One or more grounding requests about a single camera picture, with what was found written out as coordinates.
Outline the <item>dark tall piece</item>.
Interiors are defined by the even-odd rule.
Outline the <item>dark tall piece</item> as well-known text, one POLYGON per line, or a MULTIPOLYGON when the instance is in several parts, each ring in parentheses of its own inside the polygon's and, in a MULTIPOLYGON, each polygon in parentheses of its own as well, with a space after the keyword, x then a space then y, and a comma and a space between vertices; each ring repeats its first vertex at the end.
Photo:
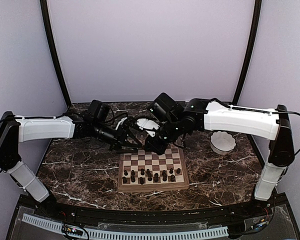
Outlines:
POLYGON ((166 174, 163 174, 163 175, 162 175, 162 180, 163 180, 164 182, 167 181, 167 175, 166 175, 166 174))
POLYGON ((159 181, 159 174, 158 174, 158 173, 155 173, 155 174, 154 174, 153 181, 154 181, 155 183, 157 183, 157 182, 159 181))
POLYGON ((140 178, 139 178, 139 183, 140 183, 141 185, 143 185, 143 184, 145 183, 143 177, 140 177, 140 178))

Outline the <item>dark piece back corner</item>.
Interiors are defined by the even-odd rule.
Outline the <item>dark piece back corner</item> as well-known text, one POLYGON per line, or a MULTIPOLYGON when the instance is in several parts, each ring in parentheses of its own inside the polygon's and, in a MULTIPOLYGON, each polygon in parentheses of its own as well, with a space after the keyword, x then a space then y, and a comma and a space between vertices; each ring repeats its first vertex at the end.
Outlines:
POLYGON ((122 182, 125 184, 128 182, 127 178, 125 176, 122 177, 122 182))

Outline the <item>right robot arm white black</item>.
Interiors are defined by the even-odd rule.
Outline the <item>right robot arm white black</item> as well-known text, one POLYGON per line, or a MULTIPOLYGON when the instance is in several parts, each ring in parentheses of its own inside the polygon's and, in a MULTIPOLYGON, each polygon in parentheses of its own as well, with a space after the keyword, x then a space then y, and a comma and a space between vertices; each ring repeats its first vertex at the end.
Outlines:
POLYGON ((256 184, 254 199, 245 205, 245 213, 250 217, 256 217, 264 210, 264 201, 270 198, 297 155, 290 112, 284 105, 261 109, 226 104, 217 98, 193 98, 182 106, 162 93, 147 109, 159 122, 141 118, 137 125, 149 134, 144 143, 145 150, 158 155, 180 136, 191 135, 194 131, 228 131, 269 140, 268 159, 256 184))

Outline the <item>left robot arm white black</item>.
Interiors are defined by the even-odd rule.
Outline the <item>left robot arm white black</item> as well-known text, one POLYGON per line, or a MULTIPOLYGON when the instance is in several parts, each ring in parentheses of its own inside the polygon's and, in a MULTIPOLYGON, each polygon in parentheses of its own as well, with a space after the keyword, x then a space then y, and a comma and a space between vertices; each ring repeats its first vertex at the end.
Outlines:
POLYGON ((133 122, 127 119, 116 129, 100 118, 86 113, 62 116, 25 117, 5 112, 0 120, 0 173, 6 172, 32 198, 41 203, 41 210, 50 218, 61 213, 53 194, 22 161, 19 144, 44 139, 95 138, 109 145, 111 151, 128 153, 137 151, 142 143, 130 130, 133 122))

